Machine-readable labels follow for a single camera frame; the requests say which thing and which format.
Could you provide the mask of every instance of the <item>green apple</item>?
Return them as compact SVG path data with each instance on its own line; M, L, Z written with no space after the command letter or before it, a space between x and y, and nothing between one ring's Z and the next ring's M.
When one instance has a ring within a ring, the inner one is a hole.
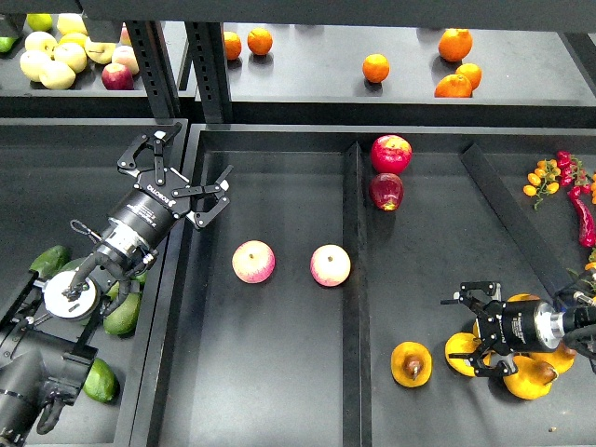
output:
M17 37L0 37L0 53L8 53L16 41Z
M52 34L43 31L35 31L25 39L25 49L38 49L45 52L50 58L54 54L54 48L58 45Z
M85 52L89 58L97 63L105 65L112 61L112 55L114 54L115 44L107 42L93 42L87 38L85 41Z
M78 44L61 44L54 48L54 61L64 62L75 73L81 73L87 67L87 53Z
M114 50L114 53L112 54L112 63L126 65L133 75L139 72L139 64L134 55L134 50L127 45L123 45Z
M39 74L41 73L41 67L50 61L51 58L44 51L30 49L20 56L20 69L32 81L40 82Z
M49 14L27 14L27 23L34 31L47 31L51 29L53 21Z
M62 35L67 35L69 33L82 33L88 35L83 18L78 14L59 14L56 28L58 28L58 31L60 31Z
M46 88L66 90L75 82L76 74L65 62L49 61L41 66L39 80Z

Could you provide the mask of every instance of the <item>metal post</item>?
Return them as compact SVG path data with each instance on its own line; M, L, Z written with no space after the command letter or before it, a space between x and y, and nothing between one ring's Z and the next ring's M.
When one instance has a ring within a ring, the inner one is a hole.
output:
M188 50L193 60L201 105L208 124L230 123L232 103L227 79L221 23L187 22Z
M131 20L126 24L154 118L179 117L178 89L161 23Z

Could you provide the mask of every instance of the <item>pink apple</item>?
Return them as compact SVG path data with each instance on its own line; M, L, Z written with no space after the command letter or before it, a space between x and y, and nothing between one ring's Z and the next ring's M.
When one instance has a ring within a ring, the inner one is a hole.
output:
M120 43L122 45L132 45L132 42L130 42L129 30L127 29L126 23L122 23L122 31L120 32Z
M133 76L139 72L139 64L134 55L134 50L127 45L116 47L114 53L112 53L112 62L126 65Z
M381 174L399 175L412 160L412 147L398 135L384 135L372 144L372 167Z
M121 63L108 63L102 71L102 82L108 90L134 89L132 73Z
M237 277L254 284L271 276L276 266L276 257L267 244L260 240L249 240L240 245L232 256L232 267Z
M321 286L334 287L350 274L350 257L337 245L323 245L310 259L310 273Z

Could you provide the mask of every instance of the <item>apple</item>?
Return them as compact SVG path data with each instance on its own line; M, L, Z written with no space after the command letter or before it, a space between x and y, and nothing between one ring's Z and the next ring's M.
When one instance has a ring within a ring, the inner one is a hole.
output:
M403 183L395 174L378 174L369 184L372 202L379 210L395 211L403 199Z
M32 81L40 82L41 67L51 60L46 52L39 49L30 49L20 56L20 69Z
M59 14L56 28L58 28L58 31L60 31L62 35L67 35L69 33L82 33L88 35L83 18L78 14Z
M263 282L271 276L276 257L267 244L249 240L240 245L232 256L232 268L236 276L249 284Z
M398 135L385 135L372 144L371 162L379 173L401 174L412 160L412 147Z
M132 42L130 42L129 30L127 29L126 23L122 23L122 31L120 32L120 43L122 45L132 45Z
M45 52L50 58L54 54L54 48L58 45L54 36L43 31L35 31L25 39L25 49L38 49Z
M132 47L127 45L117 47L114 50L114 53L112 54L112 62L126 65L133 75L139 72L139 64L137 63L137 58L134 55L134 50Z
M348 277L350 268L350 257L338 245L323 245L310 258L310 273L321 286L338 286Z
M39 80L52 90L66 90L76 79L76 74L66 62L49 61L41 66Z
M134 90L132 73L121 63L108 63L103 67L102 82L108 90Z
M78 44L61 44L54 48L54 61L66 63L75 73L87 67L87 53Z
M110 63L112 61L112 54L115 50L115 44L108 42L93 42L87 38L85 41L85 52L89 58L101 65Z
M0 37L0 53L8 53L17 40L18 37Z

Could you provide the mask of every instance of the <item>red apple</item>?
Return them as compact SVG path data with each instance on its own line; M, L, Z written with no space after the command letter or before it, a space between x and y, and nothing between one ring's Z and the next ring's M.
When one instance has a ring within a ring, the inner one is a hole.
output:
M372 144L372 166L380 173L401 174L412 160L412 147L397 135L385 135Z
M371 180L369 193L379 210L395 211L403 199L403 183L395 174L377 174Z
M108 90L134 89L132 73L121 63L108 63L102 71L102 82Z
M276 266L276 257L267 244L260 240L249 240L240 245L232 256L232 268L244 282L263 282L271 276Z
M310 273L321 286L334 287L350 274L350 257L338 245L323 245L310 258Z

